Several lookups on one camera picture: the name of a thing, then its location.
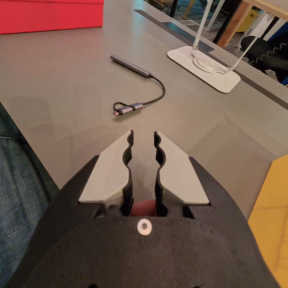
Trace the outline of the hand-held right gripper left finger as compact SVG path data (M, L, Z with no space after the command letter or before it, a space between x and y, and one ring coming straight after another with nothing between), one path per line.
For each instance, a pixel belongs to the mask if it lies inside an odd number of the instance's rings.
M134 132L130 130L103 150L92 169L79 198L80 203L101 204L105 208L117 205L123 215L129 215L133 205L132 174L128 163Z

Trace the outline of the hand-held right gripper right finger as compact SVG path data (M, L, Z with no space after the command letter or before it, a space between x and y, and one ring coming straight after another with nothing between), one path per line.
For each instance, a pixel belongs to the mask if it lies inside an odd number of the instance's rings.
M159 131L154 132L157 170L156 211L168 213L172 206L210 203L189 156Z

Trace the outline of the yellow plastic bin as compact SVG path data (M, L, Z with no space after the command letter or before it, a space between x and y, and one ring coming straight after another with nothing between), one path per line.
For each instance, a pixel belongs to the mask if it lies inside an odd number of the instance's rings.
M280 287L288 287L288 155L274 160L248 224Z

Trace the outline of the red plastic bin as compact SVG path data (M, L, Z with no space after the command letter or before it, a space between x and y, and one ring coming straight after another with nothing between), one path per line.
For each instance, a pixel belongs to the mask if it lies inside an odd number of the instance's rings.
M103 26L104 0L1 0L0 34Z

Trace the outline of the person's jeans leg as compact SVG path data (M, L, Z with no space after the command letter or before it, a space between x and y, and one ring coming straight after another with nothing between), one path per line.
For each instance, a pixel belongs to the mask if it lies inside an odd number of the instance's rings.
M0 104L0 287L20 264L59 189Z

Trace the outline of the white tablet stand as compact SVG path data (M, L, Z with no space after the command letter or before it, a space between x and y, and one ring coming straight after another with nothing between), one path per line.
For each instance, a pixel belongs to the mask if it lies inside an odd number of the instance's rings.
M280 19L288 21L288 1L287 0L244 0L257 8L271 13Z

